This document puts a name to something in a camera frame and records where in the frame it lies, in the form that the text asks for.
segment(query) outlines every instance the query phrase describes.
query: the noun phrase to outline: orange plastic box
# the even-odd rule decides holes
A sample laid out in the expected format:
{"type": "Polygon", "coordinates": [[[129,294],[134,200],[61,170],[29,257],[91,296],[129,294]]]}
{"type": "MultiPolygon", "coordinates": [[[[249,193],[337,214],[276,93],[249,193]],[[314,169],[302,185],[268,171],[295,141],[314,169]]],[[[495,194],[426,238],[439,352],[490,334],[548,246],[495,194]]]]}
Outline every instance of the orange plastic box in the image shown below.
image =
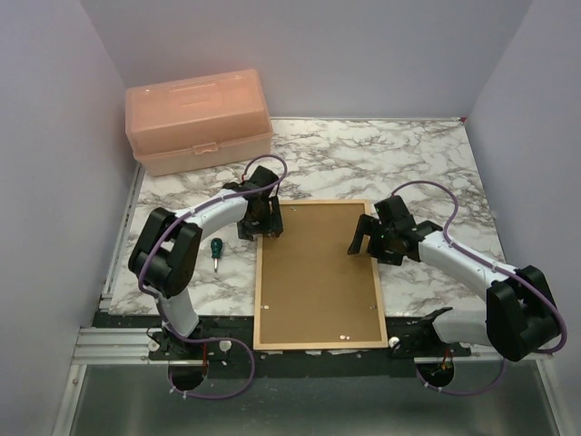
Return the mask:
{"type": "Polygon", "coordinates": [[[130,88],[125,98],[125,132],[133,156],[151,175],[271,151],[271,119],[254,70],[130,88]]]}

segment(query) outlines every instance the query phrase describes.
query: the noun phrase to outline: wooden frame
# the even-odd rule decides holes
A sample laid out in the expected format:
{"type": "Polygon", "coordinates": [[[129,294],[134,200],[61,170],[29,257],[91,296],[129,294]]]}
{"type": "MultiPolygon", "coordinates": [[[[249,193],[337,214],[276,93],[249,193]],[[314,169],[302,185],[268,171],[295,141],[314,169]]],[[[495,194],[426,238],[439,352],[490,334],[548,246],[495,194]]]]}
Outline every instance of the wooden frame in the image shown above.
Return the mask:
{"type": "MultiPolygon", "coordinates": [[[[357,203],[364,206],[365,213],[371,212],[371,206],[367,200],[340,199],[340,200],[281,200],[281,205],[301,205],[301,204],[349,204],[357,203]]],[[[379,270],[377,259],[369,258],[373,273],[373,282],[375,287],[375,298],[377,301],[377,315],[379,322],[380,340],[379,341],[359,341],[359,342],[294,342],[294,343],[262,343],[261,342],[261,297],[262,297],[262,236],[258,238],[258,247],[256,255],[256,286],[254,296],[254,350],[257,351],[280,351],[280,350],[344,350],[344,349],[369,349],[369,348],[387,348],[388,333],[385,323],[385,310],[383,305],[383,294],[379,283],[379,270]]]]}

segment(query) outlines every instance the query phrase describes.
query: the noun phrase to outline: toolbox lid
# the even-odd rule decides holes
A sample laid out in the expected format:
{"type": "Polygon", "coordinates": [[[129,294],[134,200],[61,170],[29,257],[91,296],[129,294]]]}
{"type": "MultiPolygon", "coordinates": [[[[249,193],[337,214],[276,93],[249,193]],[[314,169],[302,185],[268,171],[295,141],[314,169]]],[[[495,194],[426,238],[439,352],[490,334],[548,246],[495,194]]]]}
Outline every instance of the toolbox lid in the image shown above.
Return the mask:
{"type": "Polygon", "coordinates": [[[221,144],[271,131],[255,70],[130,88],[125,130],[138,154],[221,144]]]}

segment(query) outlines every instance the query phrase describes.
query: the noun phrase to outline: screwdriver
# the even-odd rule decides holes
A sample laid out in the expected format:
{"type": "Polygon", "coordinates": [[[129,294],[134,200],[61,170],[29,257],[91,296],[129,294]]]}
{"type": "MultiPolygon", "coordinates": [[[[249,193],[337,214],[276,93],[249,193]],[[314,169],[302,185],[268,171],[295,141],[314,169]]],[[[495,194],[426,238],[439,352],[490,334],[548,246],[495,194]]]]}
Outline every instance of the screwdriver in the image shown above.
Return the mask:
{"type": "Polygon", "coordinates": [[[222,239],[214,238],[210,242],[210,249],[212,250],[212,259],[214,260],[214,272],[218,272],[218,259],[222,257],[222,239]]]}

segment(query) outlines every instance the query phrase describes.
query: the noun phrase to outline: cork board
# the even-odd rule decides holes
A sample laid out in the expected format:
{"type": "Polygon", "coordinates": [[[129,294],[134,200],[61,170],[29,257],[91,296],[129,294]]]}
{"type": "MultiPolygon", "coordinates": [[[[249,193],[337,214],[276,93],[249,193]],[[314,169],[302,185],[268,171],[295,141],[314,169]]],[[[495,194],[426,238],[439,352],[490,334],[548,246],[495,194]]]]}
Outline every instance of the cork board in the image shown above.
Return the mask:
{"type": "Polygon", "coordinates": [[[363,200],[281,202],[284,232],[258,241],[255,350],[387,347],[377,261],[347,255],[363,200]]]}

